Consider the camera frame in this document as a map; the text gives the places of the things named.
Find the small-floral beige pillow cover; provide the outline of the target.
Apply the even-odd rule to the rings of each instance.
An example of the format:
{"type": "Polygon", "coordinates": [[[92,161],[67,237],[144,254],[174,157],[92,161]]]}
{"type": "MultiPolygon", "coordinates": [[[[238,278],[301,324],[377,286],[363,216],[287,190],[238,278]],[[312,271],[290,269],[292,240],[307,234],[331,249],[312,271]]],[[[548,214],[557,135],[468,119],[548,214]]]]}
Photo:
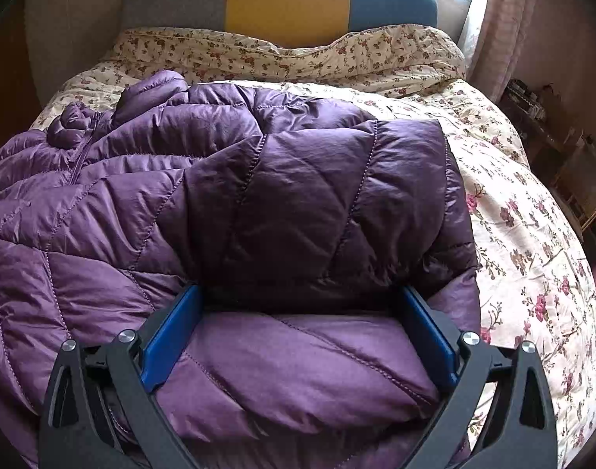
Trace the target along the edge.
{"type": "Polygon", "coordinates": [[[449,36],[418,24],[347,33],[310,48],[220,31],[138,28],[120,33],[104,62],[134,79],[173,70],[190,82],[313,82],[393,98],[466,74],[449,36]]]}

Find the purple quilted down jacket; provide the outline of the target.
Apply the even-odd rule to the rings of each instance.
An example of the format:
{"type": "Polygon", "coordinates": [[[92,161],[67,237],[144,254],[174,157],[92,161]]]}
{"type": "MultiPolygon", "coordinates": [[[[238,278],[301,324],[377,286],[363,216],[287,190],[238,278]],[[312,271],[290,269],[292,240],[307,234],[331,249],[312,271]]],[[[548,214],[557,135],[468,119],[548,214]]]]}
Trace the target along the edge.
{"type": "Polygon", "coordinates": [[[157,399],[207,468],[396,468],[439,395],[409,285],[480,324],[465,188],[435,120],[163,71],[0,147],[0,430],[35,465],[66,340],[188,284],[204,318],[157,399]]]}

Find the pink window curtain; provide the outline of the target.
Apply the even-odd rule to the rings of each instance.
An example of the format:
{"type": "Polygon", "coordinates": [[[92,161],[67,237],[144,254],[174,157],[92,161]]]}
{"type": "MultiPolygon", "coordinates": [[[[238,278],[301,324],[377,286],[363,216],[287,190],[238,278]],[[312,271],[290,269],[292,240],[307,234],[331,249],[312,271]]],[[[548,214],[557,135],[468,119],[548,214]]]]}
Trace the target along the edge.
{"type": "Polygon", "coordinates": [[[536,0],[472,0],[459,47],[466,80],[496,102],[513,74],[526,41],[536,0]]]}

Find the cream floral quilt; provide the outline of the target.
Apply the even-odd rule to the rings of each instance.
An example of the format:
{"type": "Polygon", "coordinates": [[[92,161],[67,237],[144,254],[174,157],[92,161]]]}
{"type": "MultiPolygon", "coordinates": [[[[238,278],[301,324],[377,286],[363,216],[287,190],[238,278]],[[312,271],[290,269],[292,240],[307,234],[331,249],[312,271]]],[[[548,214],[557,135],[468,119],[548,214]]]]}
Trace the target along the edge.
{"type": "Polygon", "coordinates": [[[472,217],[482,332],[498,344],[531,340],[539,348],[557,416],[557,463],[568,467],[596,428],[596,288],[575,231],[533,175],[506,115],[464,79],[400,98],[313,82],[236,82],[441,123],[472,217]]]}

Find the dark wooden cluttered shelf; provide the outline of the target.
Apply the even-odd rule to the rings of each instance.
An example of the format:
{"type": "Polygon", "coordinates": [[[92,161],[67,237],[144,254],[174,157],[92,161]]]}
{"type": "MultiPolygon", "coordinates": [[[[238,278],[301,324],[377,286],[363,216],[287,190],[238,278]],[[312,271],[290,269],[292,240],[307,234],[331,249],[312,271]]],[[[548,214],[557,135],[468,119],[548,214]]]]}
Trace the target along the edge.
{"type": "Polygon", "coordinates": [[[589,261],[596,264],[596,146],[552,85],[511,79],[498,102],[524,144],[532,172],[549,188],[589,261]]]}

